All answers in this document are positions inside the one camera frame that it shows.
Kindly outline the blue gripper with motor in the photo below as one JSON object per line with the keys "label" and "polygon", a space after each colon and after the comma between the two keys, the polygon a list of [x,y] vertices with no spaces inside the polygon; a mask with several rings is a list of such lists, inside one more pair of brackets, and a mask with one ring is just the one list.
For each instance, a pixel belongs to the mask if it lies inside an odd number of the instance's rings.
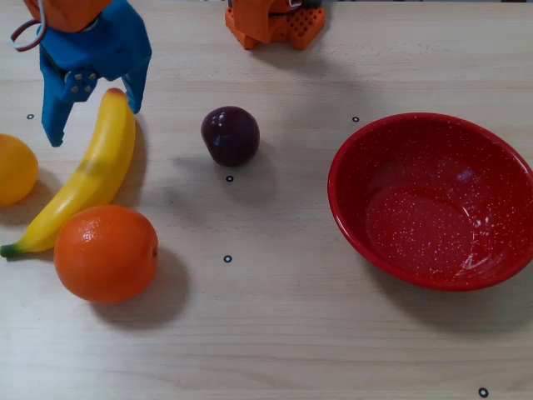
{"label": "blue gripper with motor", "polygon": [[42,126],[53,147],[62,145],[74,103],[84,103],[99,77],[118,78],[128,105],[139,113],[152,49],[141,16],[127,1],[113,1],[81,32],[49,28],[39,46],[44,80]]}

